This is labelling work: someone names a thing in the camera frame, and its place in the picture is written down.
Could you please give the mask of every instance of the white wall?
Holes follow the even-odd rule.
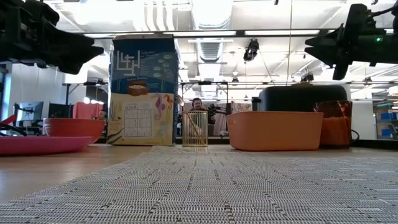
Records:
[[[351,93],[350,88],[346,88],[347,95],[352,99],[371,99],[371,91],[357,91]],[[375,140],[376,125],[373,117],[373,102],[372,101],[355,101],[353,100],[353,114],[351,129],[359,134],[360,139]]]
[[[372,101],[353,101],[351,129],[359,133],[360,139],[376,139]]]
[[[65,78],[72,76],[57,71],[56,68],[41,69],[28,67],[21,64],[12,65],[11,72],[6,75],[7,86],[9,86],[8,114],[12,115],[14,103],[44,101],[42,117],[49,114],[49,103],[65,103],[66,87],[62,86]],[[84,71],[77,76],[84,76]],[[79,86],[69,96],[69,103],[83,101],[86,96],[86,87]]]

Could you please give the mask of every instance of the orange basket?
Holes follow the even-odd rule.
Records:
[[[227,116],[229,142],[244,151],[319,148],[323,113],[246,111]]]

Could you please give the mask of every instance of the computer monitor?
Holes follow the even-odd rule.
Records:
[[[44,102],[19,103],[17,121],[35,121],[42,119]]]
[[[72,118],[73,105],[50,103],[49,118]]]

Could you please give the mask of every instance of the pink cloth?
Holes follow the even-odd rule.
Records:
[[[93,119],[100,115],[103,108],[101,104],[82,103],[78,102],[73,106],[73,118],[79,119]]]

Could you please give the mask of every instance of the orange container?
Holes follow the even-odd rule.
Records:
[[[101,137],[104,126],[105,121],[97,119],[44,118],[44,128],[48,136],[90,136],[91,144]]]
[[[229,142],[244,151],[317,150],[323,113],[247,111],[227,116]]]

